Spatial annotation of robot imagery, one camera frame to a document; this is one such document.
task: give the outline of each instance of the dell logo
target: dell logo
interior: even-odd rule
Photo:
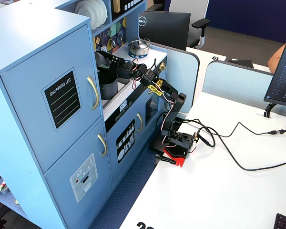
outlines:
[[[147,19],[145,17],[139,17],[139,25],[145,26],[147,24]]]

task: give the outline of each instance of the knob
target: knob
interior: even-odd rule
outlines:
[[[161,64],[160,64],[160,66],[159,66],[159,70],[162,72],[162,71],[164,71],[166,69],[166,66],[165,66],[165,64],[162,62]]]

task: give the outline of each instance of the robotic arm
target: robotic arm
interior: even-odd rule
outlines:
[[[153,71],[148,69],[145,64],[125,62],[123,58],[103,51],[97,51],[96,57],[99,71],[106,71],[109,77],[133,79],[133,82],[140,81],[141,84],[169,103],[170,110],[161,125],[161,134],[164,136],[162,144],[169,158],[156,155],[156,159],[182,167],[188,150],[192,147],[194,136],[174,130],[174,121],[185,102],[186,95],[178,93],[167,81],[160,79],[158,69]]]
[[[175,131],[173,130],[173,126],[175,118],[185,102],[186,95],[178,93],[167,81],[160,79],[155,72],[148,69],[145,64],[137,65],[133,62],[127,62],[118,69],[118,76],[121,78],[140,80],[141,84],[148,87],[170,104],[171,109],[164,118],[161,126],[161,134],[164,136],[164,151],[172,161],[162,157],[158,159],[163,159],[182,167],[188,150],[192,147],[194,136]],[[166,138],[169,142],[168,145],[164,145]]]

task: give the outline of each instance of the gold door handle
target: gold door handle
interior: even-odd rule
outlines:
[[[138,129],[138,132],[140,132],[143,129],[143,120],[142,120],[142,117],[141,117],[141,115],[139,113],[137,113],[137,116],[138,116],[138,118],[139,118],[139,120],[141,122],[141,128]]]
[[[90,85],[92,86],[92,88],[94,89],[94,92],[96,95],[96,103],[92,106],[92,110],[95,110],[95,108],[99,105],[99,102],[100,102],[99,93],[97,91],[97,88],[96,88],[94,82],[92,81],[92,79],[89,76],[87,77],[87,80],[90,83]]]
[[[104,145],[104,148],[105,148],[105,150],[104,150],[104,152],[102,153],[102,156],[105,156],[106,154],[107,154],[107,145],[106,145],[106,143],[105,143],[105,141],[104,141],[104,139],[103,139],[103,137],[101,136],[101,135],[97,135],[97,137],[99,138],[99,140],[103,143],[103,145]]]

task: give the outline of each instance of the blue carpet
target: blue carpet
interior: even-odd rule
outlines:
[[[142,150],[89,229],[118,229],[154,170],[155,152]]]

